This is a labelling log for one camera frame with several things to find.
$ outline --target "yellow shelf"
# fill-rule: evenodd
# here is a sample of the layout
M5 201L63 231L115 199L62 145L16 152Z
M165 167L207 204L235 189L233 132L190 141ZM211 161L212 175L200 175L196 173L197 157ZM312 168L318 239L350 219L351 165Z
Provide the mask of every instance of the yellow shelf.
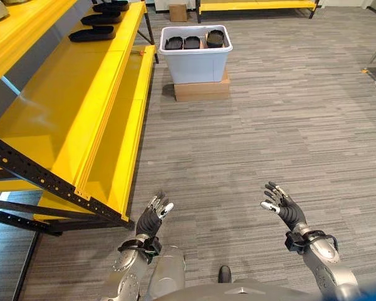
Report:
M0 78L76 0L30 0L8 6L0 21Z
M85 193L121 213L125 221L128 221L126 210L144 121L155 46L136 46L133 49L144 51L144 55L130 55L113 110L84 187ZM89 212L46 191L39 205ZM60 218L35 214L34 219Z
M143 2L132 3L113 40L72 43L66 37L0 118L0 139L85 186L145 9ZM21 182L0 186L11 191Z
M316 4L310 0L202 0L199 12L202 11L230 11L243 9L278 9L278 8L312 8Z

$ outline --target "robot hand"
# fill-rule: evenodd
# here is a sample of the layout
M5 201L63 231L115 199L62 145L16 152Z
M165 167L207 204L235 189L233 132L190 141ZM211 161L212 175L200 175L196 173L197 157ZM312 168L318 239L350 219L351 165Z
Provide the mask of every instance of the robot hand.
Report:
M291 199L291 197L282 190L282 188L273 182L265 185L264 194L271 200L266 199L261 202L261 207L274 213L286 223L288 228L293 231L295 226L300 223L306 224L305 215L302 209Z
M164 193L157 193L138 220L137 235L147 235L149 238L156 236L163 219L173 207L174 204L169 203Z

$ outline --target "white wall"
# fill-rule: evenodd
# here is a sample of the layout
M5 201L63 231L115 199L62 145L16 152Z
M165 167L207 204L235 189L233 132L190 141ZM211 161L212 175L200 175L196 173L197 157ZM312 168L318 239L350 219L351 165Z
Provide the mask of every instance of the white wall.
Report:
M322 7L325 7L325 6L362 6L364 5L364 3L369 3L367 4L370 5L370 3L372 2L373 0L320 0L319 2L319 5L321 5Z

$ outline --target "small orange object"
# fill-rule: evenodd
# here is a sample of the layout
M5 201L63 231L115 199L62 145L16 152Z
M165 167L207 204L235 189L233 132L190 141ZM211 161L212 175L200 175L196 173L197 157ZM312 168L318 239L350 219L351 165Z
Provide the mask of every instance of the small orange object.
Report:
M136 53L136 54L139 54L140 56L143 56L145 52L144 52L144 50L140 50L140 51L131 50L131 53Z

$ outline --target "black cable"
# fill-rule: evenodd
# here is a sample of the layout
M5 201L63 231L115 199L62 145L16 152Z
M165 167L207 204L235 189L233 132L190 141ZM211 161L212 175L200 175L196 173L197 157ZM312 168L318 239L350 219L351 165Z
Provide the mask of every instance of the black cable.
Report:
M338 252L338 241L337 241L337 239L333 235L321 235L321 236L317 236L317 237L315 237L312 240L305 241L304 244L294 243L294 245L298 246L300 248L306 248L307 246L310 246L311 244L313 244L314 242L316 242L318 240L329 239L329 238L331 238L333 240L334 249L336 249L336 251Z

